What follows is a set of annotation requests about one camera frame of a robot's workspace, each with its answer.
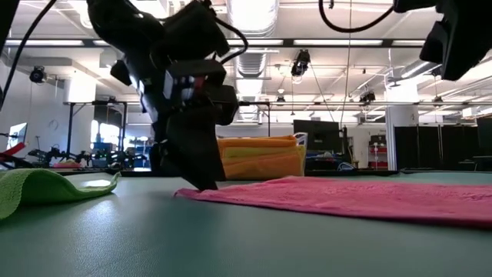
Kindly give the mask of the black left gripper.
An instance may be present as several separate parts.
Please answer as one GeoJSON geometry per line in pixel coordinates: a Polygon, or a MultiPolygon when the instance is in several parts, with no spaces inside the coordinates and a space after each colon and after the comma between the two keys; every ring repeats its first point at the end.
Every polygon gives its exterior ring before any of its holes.
{"type": "Polygon", "coordinates": [[[224,84],[224,66],[205,59],[176,62],[160,70],[118,60],[110,73],[135,88],[141,111],[153,122],[171,116],[167,140],[150,149],[151,171],[181,176],[200,191],[216,190],[225,174],[215,124],[231,124],[239,108],[234,88],[224,84]],[[211,109],[194,109],[203,107],[211,109]]]}

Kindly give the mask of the yellow microfiber towel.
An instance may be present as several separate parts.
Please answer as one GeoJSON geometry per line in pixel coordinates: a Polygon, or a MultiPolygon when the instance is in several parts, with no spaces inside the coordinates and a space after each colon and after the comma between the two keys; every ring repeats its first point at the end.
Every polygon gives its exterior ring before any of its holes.
{"type": "Polygon", "coordinates": [[[245,158],[260,155],[274,155],[274,154],[284,154],[291,152],[305,152],[305,147],[303,145],[295,145],[288,147],[230,147],[223,151],[223,158],[245,158]]]}

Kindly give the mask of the light orange microfiber towel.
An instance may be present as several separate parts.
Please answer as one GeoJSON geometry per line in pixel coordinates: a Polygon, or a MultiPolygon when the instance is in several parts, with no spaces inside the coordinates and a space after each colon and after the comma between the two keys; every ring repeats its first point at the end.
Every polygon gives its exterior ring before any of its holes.
{"type": "Polygon", "coordinates": [[[295,153],[226,158],[222,163],[230,180],[268,180],[304,174],[304,160],[295,153]]]}

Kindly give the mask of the green microfiber towel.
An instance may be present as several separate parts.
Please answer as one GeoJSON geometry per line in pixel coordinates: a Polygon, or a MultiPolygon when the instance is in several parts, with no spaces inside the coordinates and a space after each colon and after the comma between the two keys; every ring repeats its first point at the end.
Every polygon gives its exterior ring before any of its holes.
{"type": "Polygon", "coordinates": [[[77,202],[112,192],[121,173],[107,185],[78,187],[66,177],[47,169],[0,171],[0,220],[12,215],[20,205],[77,202]]]}

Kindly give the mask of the pink microfiber towel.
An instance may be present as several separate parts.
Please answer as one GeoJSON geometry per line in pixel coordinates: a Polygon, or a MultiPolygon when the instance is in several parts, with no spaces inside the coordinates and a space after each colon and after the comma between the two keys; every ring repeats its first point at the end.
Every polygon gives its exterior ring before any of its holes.
{"type": "Polygon", "coordinates": [[[287,177],[177,196],[348,218],[492,229],[492,185],[287,177]]]}

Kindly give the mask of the green table mat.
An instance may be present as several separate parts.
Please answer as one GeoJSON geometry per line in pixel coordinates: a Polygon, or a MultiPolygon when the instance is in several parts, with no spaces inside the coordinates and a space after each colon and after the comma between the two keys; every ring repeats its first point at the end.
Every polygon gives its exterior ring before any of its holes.
{"type": "Polygon", "coordinates": [[[181,179],[0,221],[0,277],[492,277],[492,231],[196,202],[181,179]]]}

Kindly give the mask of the black partition panels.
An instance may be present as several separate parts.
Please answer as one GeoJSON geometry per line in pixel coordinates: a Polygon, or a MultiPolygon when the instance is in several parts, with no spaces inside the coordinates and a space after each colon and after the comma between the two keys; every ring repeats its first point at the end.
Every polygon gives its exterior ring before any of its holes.
{"type": "Polygon", "coordinates": [[[479,154],[476,127],[408,126],[394,129],[398,169],[473,171],[479,154]]]}

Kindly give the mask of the clear plastic bin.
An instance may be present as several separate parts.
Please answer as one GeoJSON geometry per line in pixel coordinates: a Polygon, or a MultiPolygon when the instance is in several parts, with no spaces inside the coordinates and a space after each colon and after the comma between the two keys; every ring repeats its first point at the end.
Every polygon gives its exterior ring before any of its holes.
{"type": "MultiPolygon", "coordinates": [[[[295,154],[299,155],[300,157],[302,157],[302,159],[304,160],[304,168],[305,168],[305,159],[306,159],[306,152],[307,152],[307,138],[308,138],[308,136],[305,133],[296,134],[296,135],[293,135],[293,136],[297,140],[297,145],[303,145],[305,147],[305,152],[303,152],[303,153],[300,153],[300,152],[291,152],[291,153],[295,153],[295,154]]],[[[220,152],[221,161],[222,161],[223,159],[226,159],[226,158],[223,158],[222,157],[223,151],[226,148],[221,148],[219,145],[218,145],[218,147],[219,147],[219,152],[220,152]]]]}

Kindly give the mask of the black screen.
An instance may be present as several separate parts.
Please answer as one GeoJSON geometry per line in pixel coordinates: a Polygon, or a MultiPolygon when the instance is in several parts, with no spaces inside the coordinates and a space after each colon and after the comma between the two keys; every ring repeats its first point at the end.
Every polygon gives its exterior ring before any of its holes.
{"type": "Polygon", "coordinates": [[[307,133],[309,151],[342,151],[342,140],[337,122],[294,120],[294,132],[307,133]]]}

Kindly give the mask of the red storage shelf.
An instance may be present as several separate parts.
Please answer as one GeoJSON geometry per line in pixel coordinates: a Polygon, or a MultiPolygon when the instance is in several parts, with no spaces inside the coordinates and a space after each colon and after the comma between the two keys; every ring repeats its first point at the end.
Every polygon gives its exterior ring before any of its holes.
{"type": "Polygon", "coordinates": [[[387,143],[385,135],[371,136],[368,142],[367,162],[370,169],[387,169],[387,143]]]}

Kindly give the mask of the white lit monitor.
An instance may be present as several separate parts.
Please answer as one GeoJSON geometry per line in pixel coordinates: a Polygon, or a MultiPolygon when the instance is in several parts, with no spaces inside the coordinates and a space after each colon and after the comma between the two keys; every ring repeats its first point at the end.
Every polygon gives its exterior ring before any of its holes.
{"type": "Polygon", "coordinates": [[[24,142],[26,138],[28,123],[23,122],[17,125],[13,125],[9,129],[7,150],[13,148],[20,142],[24,142]]]}

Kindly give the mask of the slanted silver duct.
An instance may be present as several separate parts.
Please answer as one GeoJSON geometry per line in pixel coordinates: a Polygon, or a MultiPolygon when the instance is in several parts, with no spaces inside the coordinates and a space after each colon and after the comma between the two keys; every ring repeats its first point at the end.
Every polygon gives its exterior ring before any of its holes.
{"type": "Polygon", "coordinates": [[[415,78],[436,68],[440,68],[440,64],[417,60],[409,65],[405,65],[401,69],[399,77],[400,79],[415,78]]]}

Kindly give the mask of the small black rig frame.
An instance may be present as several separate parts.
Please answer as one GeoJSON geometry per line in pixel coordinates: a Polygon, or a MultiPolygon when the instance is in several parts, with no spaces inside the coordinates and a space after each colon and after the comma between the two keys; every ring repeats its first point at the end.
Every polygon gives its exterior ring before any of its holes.
{"type": "Polygon", "coordinates": [[[266,102],[266,101],[256,101],[256,102],[240,101],[238,104],[240,107],[255,105],[259,108],[261,105],[265,106],[267,108],[267,111],[265,112],[265,114],[268,117],[268,137],[271,137],[271,106],[272,106],[272,103],[266,102]]]}

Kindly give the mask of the tall black rig frame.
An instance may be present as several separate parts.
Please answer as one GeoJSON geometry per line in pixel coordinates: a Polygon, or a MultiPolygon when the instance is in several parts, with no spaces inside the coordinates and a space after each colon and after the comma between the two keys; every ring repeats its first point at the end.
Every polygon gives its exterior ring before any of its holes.
{"type": "Polygon", "coordinates": [[[123,113],[122,113],[122,120],[121,120],[121,131],[120,131],[120,136],[118,137],[118,147],[120,150],[124,148],[124,139],[126,135],[126,123],[128,119],[128,102],[124,101],[116,101],[116,100],[111,100],[111,101],[103,101],[103,100],[94,100],[92,102],[64,102],[64,105],[69,106],[69,117],[68,117],[68,137],[67,137],[67,148],[66,152],[71,151],[71,138],[72,138],[72,128],[73,128],[73,118],[75,115],[74,112],[74,107],[76,105],[80,105],[81,110],[83,107],[86,105],[103,105],[106,107],[109,107],[110,105],[122,105],[123,106],[123,113]]]}

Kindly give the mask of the silver ceiling duct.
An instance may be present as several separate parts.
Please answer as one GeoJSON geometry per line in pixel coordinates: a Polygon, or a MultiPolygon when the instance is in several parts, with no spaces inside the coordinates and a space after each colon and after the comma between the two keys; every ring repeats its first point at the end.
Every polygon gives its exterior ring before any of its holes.
{"type": "MultiPolygon", "coordinates": [[[[268,38],[274,34],[279,0],[227,0],[228,21],[246,38],[268,38]]],[[[234,59],[238,100],[259,101],[265,77],[267,54],[248,51],[234,59]]]]}

